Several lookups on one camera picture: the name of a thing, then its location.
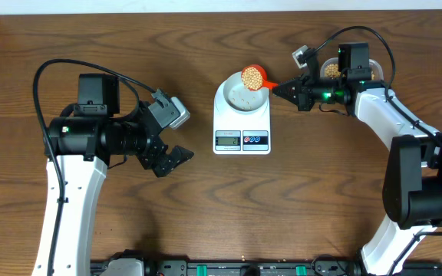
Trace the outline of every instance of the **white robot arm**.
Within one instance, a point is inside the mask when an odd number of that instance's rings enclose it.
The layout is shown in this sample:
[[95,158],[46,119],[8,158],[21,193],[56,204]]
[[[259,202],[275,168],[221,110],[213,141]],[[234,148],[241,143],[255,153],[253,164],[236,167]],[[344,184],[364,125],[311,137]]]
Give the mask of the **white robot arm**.
[[[36,96],[38,77],[46,66],[58,62],[85,65],[109,74],[81,74],[78,103],[70,104],[47,128]],[[119,81],[134,92],[137,105],[133,112],[116,118],[114,114],[120,112]],[[148,89],[154,102],[139,100],[128,81]],[[124,162],[127,156],[134,155],[144,169],[153,170],[157,177],[168,175],[189,161],[193,153],[180,146],[167,153],[168,145],[159,135],[167,127],[179,127],[190,113],[179,99],[170,98],[161,90],[154,91],[107,68],[74,60],[44,63],[35,75],[34,100],[49,161],[47,205],[32,275],[89,275],[97,200],[111,155],[123,155]],[[136,271],[137,264],[133,262],[127,265],[127,269],[123,268],[117,270],[117,275],[127,275],[124,272],[128,270]]]
[[[402,271],[404,260],[418,242],[427,233],[436,235],[431,232],[442,226],[442,133],[412,114],[392,89],[387,91],[390,84],[371,80],[367,43],[340,44],[341,76],[336,80],[320,78],[318,50],[343,31],[355,28],[371,31],[383,42],[394,72],[393,55],[384,39],[370,28],[354,26],[338,31],[316,49],[304,46],[295,51],[296,64],[307,67],[307,72],[272,92],[299,111],[310,111],[317,102],[343,104],[348,115],[366,123],[389,149],[383,188],[387,214],[373,239],[359,251],[359,268],[350,273],[389,275]],[[438,169],[437,176],[422,177],[423,167]]]
[[[419,120],[395,97],[394,91],[389,90],[389,95],[394,96],[391,100],[405,111],[409,117]],[[378,135],[388,149],[391,147],[391,140],[396,136],[412,135],[414,137],[427,137],[426,133],[412,126],[408,120],[391,106],[385,98],[384,88],[368,89],[361,92],[356,99],[355,115]],[[426,127],[431,133],[438,132],[432,126],[424,123],[421,125]],[[414,235],[419,232],[433,232],[434,230],[436,230],[436,227],[431,225],[413,226],[410,229],[402,230],[398,223],[391,221],[386,215],[373,239],[361,249],[361,259],[366,271],[374,275],[388,274],[393,262]],[[418,242],[401,259],[393,273],[398,273],[402,270],[405,259],[417,245]]]

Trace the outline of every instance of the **black cable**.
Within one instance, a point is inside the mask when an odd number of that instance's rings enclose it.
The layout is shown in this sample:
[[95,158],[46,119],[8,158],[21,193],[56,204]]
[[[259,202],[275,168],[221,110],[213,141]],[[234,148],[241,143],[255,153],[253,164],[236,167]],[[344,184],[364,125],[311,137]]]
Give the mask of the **black cable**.
[[74,106],[77,105],[78,103],[70,103],[68,104],[62,111],[61,114],[59,115],[60,117],[69,117],[73,111],[74,111]]
[[57,174],[58,183],[59,183],[58,211],[56,213],[55,223],[54,223],[54,231],[52,233],[51,250],[49,251],[49,259],[48,259],[48,266],[47,266],[47,275],[48,276],[52,276],[52,274],[54,273],[53,270],[54,270],[55,249],[56,249],[57,241],[58,241],[59,227],[61,225],[62,209],[64,207],[65,198],[64,198],[64,179],[62,177],[61,169],[59,168],[59,164],[58,164],[56,155],[54,153],[54,148],[52,147],[51,138],[49,136],[47,126],[45,125],[44,116],[42,114],[42,110],[40,108],[40,102],[38,100],[38,80],[40,79],[42,72],[44,71],[44,69],[48,65],[56,64],[56,63],[69,63],[69,64],[78,64],[78,65],[92,67],[92,68],[107,72],[109,74],[113,74],[114,76],[122,78],[126,81],[130,81],[131,83],[139,85],[151,93],[155,92],[151,87],[148,87],[146,84],[143,84],[137,80],[134,80],[130,77],[119,74],[119,73],[112,71],[108,68],[105,68],[105,67],[102,67],[102,66],[99,66],[96,64],[84,62],[84,61],[76,61],[76,60],[71,60],[71,59],[60,59],[60,58],[53,59],[53,60],[49,60],[49,61],[44,62],[43,65],[41,65],[37,69],[37,72],[35,73],[35,76],[34,76],[34,83],[33,83],[33,98],[34,98],[35,112],[37,114],[37,119],[38,119],[38,122],[40,124],[41,129],[42,129],[42,133],[44,135],[45,144],[49,148],[49,156],[50,156],[51,161],[54,163],[54,168],[55,168],[55,172]]
[[315,274],[317,276],[323,276],[322,274],[318,273],[317,270],[315,269],[315,263],[318,259],[321,259],[323,257],[328,257],[331,258],[335,261],[335,263],[337,264],[338,268],[340,268],[340,270],[342,270],[342,272],[344,272],[344,274],[340,274],[339,276],[347,276],[347,269],[344,269],[341,264],[337,261],[337,258],[335,258],[334,256],[330,255],[330,254],[322,254],[319,255],[317,258],[314,258],[312,261],[312,264],[310,265],[310,268],[315,272]]
[[[387,49],[388,55],[390,56],[390,62],[391,62],[391,76],[390,76],[390,80],[385,83],[384,82],[384,96],[385,96],[385,100],[387,102],[390,102],[390,105],[400,114],[402,115],[407,121],[409,121],[414,127],[418,128],[420,131],[424,132],[431,140],[433,140],[436,145],[441,149],[442,151],[442,142],[439,141],[439,139],[433,135],[429,130],[426,130],[423,126],[420,125],[420,121],[419,120],[414,120],[411,117],[409,117],[394,101],[393,101],[393,97],[389,96],[388,90],[391,87],[391,84],[393,83],[393,80],[395,79],[395,74],[396,74],[396,66],[395,66],[395,59],[393,57],[393,53],[391,52],[390,47],[388,46],[388,43],[385,41],[385,39],[378,34],[377,31],[375,31],[372,28],[369,27],[365,27],[365,26],[351,26],[351,27],[347,27],[347,28],[343,28],[340,31],[336,32],[335,34],[333,34],[330,38],[328,38],[325,42],[323,42],[320,46],[318,46],[311,54],[308,55],[308,57],[306,57],[306,60],[308,60],[311,56],[313,56],[314,54],[316,54],[318,51],[320,51],[324,46],[326,46],[326,44],[328,44],[330,41],[334,40],[339,34],[345,32],[345,31],[349,31],[349,30],[353,30],[353,29],[361,29],[361,30],[366,30],[371,32],[373,35],[375,35],[380,41],[381,43],[384,45],[384,47]],[[414,246],[415,242],[420,241],[420,237],[423,235],[431,235],[431,236],[442,236],[442,232],[419,232],[417,233],[413,239],[411,240],[411,242],[409,242],[409,244],[405,247],[405,249],[400,253],[400,255],[398,256],[398,258],[394,261],[391,270],[389,272],[389,276],[391,276],[393,274],[394,269],[396,268],[397,264],[401,261],[401,259],[408,253],[408,251],[412,248],[412,246]]]
[[127,154],[124,154],[124,161],[119,162],[119,163],[117,163],[117,164],[115,164],[115,165],[113,165],[113,166],[109,166],[107,169],[112,169],[112,168],[114,168],[114,167],[116,167],[116,166],[123,165],[123,164],[125,164],[126,162],[127,162]]
[[346,113],[344,113],[344,112],[342,112],[340,110],[323,110],[322,109],[322,105],[323,104],[325,104],[325,103],[320,103],[320,105],[318,106],[318,108],[320,109],[321,112],[332,112],[332,113],[337,113],[339,115],[344,115],[344,116],[349,116],[350,115],[349,113],[346,114]]

